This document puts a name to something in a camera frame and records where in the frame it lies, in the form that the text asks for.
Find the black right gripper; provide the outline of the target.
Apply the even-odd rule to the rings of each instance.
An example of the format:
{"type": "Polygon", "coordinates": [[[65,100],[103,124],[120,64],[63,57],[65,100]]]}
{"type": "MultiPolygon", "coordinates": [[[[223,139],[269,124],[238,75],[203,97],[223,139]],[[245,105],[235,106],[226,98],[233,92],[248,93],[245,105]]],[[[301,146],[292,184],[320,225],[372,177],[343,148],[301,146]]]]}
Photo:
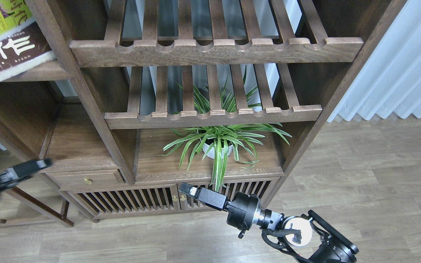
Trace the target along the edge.
{"type": "Polygon", "coordinates": [[[207,188],[199,188],[182,182],[179,193],[187,197],[204,202],[207,206],[219,211],[227,211],[227,224],[240,230],[238,238],[242,239],[252,225],[262,224],[262,212],[260,209],[259,197],[252,194],[237,192],[232,201],[227,196],[207,188]]]}

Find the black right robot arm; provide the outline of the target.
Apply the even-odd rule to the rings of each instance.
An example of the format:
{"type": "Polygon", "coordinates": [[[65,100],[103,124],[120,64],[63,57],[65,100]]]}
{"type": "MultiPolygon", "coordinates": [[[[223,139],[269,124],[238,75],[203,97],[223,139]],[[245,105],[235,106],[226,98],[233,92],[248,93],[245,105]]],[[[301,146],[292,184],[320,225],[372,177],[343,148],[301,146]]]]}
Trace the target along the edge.
{"type": "Polygon", "coordinates": [[[262,230],[262,239],[272,248],[294,257],[300,263],[355,263],[358,247],[335,228],[310,210],[301,216],[285,216],[263,209],[259,197],[237,192],[232,201],[214,190],[182,183],[179,191],[208,207],[228,213],[227,224],[240,230],[242,238],[252,225],[262,230]],[[321,244],[308,259],[292,246],[307,245],[312,233],[320,236],[321,244]]]}

